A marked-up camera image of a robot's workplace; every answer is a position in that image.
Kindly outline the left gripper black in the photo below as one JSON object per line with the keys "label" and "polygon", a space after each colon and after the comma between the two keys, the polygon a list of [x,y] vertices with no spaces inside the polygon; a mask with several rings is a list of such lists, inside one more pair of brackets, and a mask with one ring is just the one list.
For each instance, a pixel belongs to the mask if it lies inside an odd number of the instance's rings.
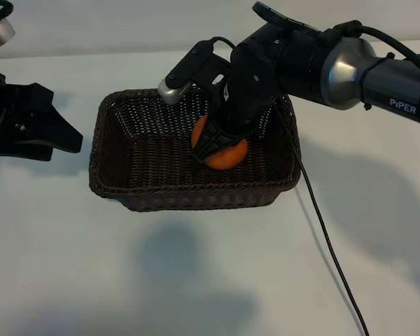
{"label": "left gripper black", "polygon": [[[79,153],[83,135],[53,106],[54,92],[32,83],[7,84],[0,73],[0,156],[48,162],[53,150]],[[29,142],[22,142],[25,111]]]}

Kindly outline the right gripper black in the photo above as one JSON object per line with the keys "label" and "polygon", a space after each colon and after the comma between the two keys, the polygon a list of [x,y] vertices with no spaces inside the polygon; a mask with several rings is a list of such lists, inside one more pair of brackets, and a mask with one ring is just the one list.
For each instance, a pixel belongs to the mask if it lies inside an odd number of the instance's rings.
{"label": "right gripper black", "polygon": [[246,136],[282,93],[277,48],[271,41],[246,39],[230,55],[231,70],[213,120],[198,120],[191,135],[191,157],[205,165],[238,165],[248,153]]}

